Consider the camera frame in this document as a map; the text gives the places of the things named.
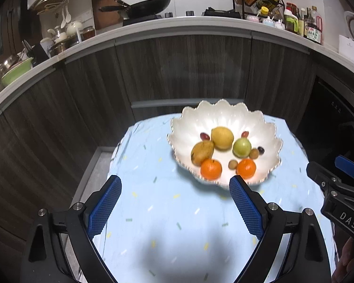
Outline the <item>person's right hand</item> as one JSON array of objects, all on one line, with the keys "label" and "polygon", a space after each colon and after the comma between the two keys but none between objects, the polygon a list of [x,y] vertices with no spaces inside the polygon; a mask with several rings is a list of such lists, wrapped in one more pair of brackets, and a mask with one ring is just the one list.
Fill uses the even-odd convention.
[{"label": "person's right hand", "polygon": [[331,282],[341,282],[354,268],[354,239],[350,237],[342,248],[341,258],[332,275]]}]

